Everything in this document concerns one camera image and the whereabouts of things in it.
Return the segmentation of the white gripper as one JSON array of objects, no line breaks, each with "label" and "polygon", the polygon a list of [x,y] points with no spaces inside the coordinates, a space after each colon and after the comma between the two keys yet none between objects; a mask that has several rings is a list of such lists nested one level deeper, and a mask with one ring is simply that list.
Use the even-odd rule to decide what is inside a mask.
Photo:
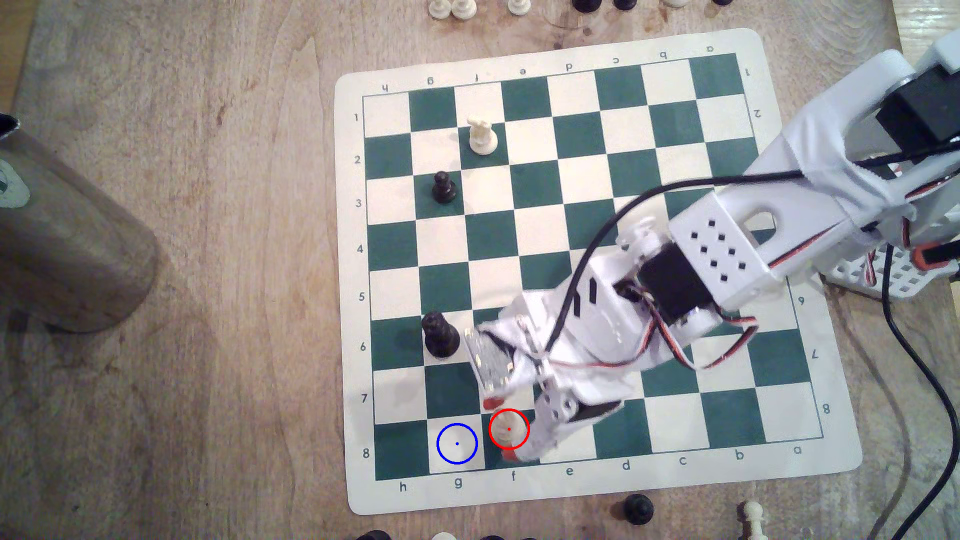
[{"label": "white gripper", "polygon": [[616,289],[623,281],[636,288],[642,257],[664,244],[654,224],[643,219],[628,225],[618,234],[615,249],[588,259],[551,350],[546,345],[570,277],[553,289],[521,293],[495,320],[463,331],[485,411],[500,407],[521,387],[540,383],[534,421],[507,412],[498,427],[506,447],[503,460],[541,459],[567,435],[577,401],[585,406],[622,401],[631,393],[627,373],[655,365],[652,347],[643,346],[654,321],[649,308]]}]

